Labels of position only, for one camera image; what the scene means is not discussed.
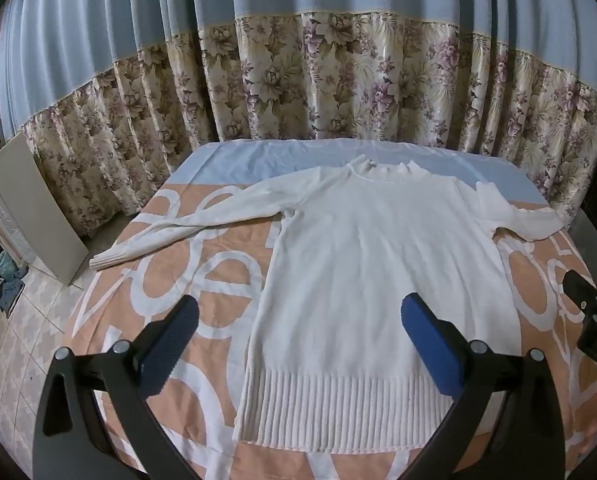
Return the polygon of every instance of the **floral curtain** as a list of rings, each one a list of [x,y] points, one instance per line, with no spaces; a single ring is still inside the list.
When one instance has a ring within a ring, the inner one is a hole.
[[[84,234],[215,140],[414,142],[507,158],[566,222],[597,160],[597,89],[457,25],[390,12],[252,16],[179,34],[23,127]]]

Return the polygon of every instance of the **tiled floor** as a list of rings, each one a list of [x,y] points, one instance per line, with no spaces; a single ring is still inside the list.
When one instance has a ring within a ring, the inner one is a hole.
[[[45,375],[67,319],[94,278],[89,259],[111,247],[129,221],[116,216],[87,242],[89,257],[71,285],[31,267],[10,319],[0,311],[0,441],[30,478],[35,414]]]

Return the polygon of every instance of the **silver screw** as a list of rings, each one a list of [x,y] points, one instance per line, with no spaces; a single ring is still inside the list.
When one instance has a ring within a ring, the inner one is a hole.
[[[69,356],[69,348],[67,348],[66,346],[61,346],[61,348],[54,352],[54,357],[56,359],[62,360],[65,359],[67,356]]]
[[[115,354],[124,354],[130,349],[130,342],[127,339],[119,339],[114,343],[112,350]]]
[[[486,351],[489,350],[487,343],[480,341],[478,339],[474,339],[470,344],[469,348],[472,349],[472,352],[475,354],[484,354]]]
[[[539,350],[538,348],[532,348],[529,351],[529,355],[534,361],[538,362],[542,361],[545,358],[545,354],[543,353],[543,351]]]

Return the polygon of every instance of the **sweater collar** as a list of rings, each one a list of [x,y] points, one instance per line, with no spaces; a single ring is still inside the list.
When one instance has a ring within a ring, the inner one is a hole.
[[[399,165],[381,164],[368,158],[366,155],[360,155],[347,164],[351,170],[358,176],[368,180],[382,180],[384,182],[399,182],[402,180],[411,180],[412,177],[420,178],[429,171],[424,170],[413,160],[408,164],[401,162]]]

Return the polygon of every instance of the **ribbed hem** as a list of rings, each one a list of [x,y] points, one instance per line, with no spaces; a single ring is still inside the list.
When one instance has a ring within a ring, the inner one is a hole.
[[[248,369],[234,438],[308,452],[415,449],[451,404],[426,376],[381,380]]]
[[[121,264],[127,260],[125,254],[122,251],[115,251],[115,248],[112,247],[105,251],[104,253],[97,254],[90,260],[90,269],[91,270],[102,270],[107,269],[108,267],[113,267],[115,265]]]

